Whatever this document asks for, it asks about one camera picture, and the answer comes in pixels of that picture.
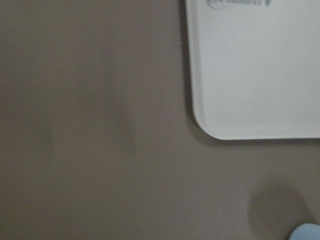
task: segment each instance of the light blue object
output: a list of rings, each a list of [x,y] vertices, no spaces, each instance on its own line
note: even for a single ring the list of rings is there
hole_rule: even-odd
[[[320,240],[320,226],[302,224],[292,232],[289,240]]]

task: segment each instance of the white tray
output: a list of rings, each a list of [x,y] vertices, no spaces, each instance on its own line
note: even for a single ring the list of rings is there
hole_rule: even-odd
[[[259,1],[186,0],[195,118],[222,140],[319,138],[320,0]]]

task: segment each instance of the gray surface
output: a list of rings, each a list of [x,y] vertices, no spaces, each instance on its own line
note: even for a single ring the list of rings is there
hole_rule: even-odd
[[[194,123],[183,1],[0,4],[1,240],[283,240],[320,141]]]

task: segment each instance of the white rectangular object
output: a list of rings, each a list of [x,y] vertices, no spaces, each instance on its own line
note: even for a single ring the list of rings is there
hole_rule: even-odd
[[[186,0],[195,118],[222,140],[320,137],[320,1]]]

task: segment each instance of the printed logo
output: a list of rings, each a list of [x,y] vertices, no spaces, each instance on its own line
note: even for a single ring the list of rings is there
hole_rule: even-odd
[[[228,4],[264,5],[269,6],[272,0],[206,0],[212,9],[224,9]]]

